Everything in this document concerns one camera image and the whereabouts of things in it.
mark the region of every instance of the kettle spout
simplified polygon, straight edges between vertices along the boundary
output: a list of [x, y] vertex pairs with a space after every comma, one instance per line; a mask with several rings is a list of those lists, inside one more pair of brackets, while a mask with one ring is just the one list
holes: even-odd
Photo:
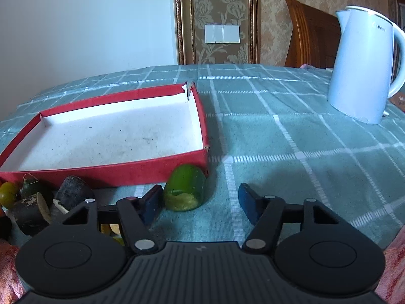
[[348, 23], [349, 16], [350, 16], [350, 10], [344, 9], [344, 10], [339, 10], [336, 12], [337, 19], [339, 20], [340, 24], [340, 31], [343, 32], [345, 31], [346, 24]]

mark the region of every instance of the red box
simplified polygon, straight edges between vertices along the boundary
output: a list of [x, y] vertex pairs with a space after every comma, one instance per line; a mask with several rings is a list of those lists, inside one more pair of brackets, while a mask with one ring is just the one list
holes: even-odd
[[31, 173], [54, 188], [68, 175], [93, 188], [160, 183], [184, 163], [208, 175], [208, 149], [194, 84], [123, 91], [39, 112], [0, 154], [0, 179], [22, 183]]

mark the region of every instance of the white wall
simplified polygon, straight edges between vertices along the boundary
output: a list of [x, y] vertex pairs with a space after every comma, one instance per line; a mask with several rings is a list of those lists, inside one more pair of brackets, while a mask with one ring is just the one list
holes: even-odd
[[173, 64], [173, 0], [0, 0], [0, 120], [54, 85]]

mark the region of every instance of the kettle handle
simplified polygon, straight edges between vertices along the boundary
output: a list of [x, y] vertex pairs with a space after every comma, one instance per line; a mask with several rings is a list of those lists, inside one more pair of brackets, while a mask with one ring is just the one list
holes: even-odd
[[391, 98], [395, 95], [405, 83], [405, 33], [399, 28], [399, 26], [393, 22], [392, 26], [394, 27], [394, 39], [397, 40], [400, 50], [401, 61], [399, 65], [399, 70], [396, 74], [395, 80], [390, 85], [388, 91], [388, 98]]

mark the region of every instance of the metal screw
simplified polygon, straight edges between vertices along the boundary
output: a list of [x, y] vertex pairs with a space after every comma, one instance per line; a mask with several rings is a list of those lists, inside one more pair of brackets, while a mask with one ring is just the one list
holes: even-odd
[[250, 239], [246, 241], [246, 246], [250, 249], [262, 249], [266, 243], [262, 239]]
[[151, 249], [155, 246], [155, 243], [149, 239], [141, 239], [135, 242], [135, 247], [139, 250]]

